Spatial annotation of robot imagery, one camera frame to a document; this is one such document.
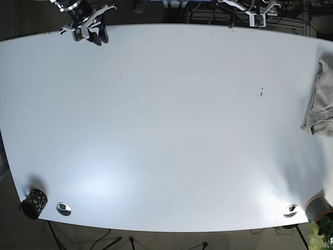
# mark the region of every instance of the folded towel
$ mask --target folded towel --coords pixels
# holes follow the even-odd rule
[[[317,76],[301,129],[333,137],[333,55],[318,61]]]

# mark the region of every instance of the gray pot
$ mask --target gray pot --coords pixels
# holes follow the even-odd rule
[[[322,195],[315,195],[306,203],[305,215],[308,220],[318,223],[323,216],[333,219],[333,209]]]

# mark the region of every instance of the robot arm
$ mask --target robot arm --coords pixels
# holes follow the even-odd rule
[[[115,5],[104,5],[101,9],[92,9],[86,0],[50,0],[58,6],[61,12],[67,12],[71,19],[70,26],[64,25],[60,34],[71,32],[74,41],[88,40],[101,46],[101,43],[108,43],[109,37],[105,28],[104,12],[109,9],[117,9]]]

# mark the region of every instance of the white table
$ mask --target white table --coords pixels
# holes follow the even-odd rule
[[[40,218],[142,231],[306,222],[284,209],[323,187],[333,140],[301,125],[316,62],[333,43],[254,29],[108,27],[0,43],[0,129],[20,200]],[[56,211],[64,202],[68,217]]]

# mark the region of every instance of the cup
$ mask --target cup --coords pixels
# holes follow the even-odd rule
[[[38,189],[33,189],[21,202],[20,209],[27,217],[35,220],[40,216],[46,203],[46,195]]]

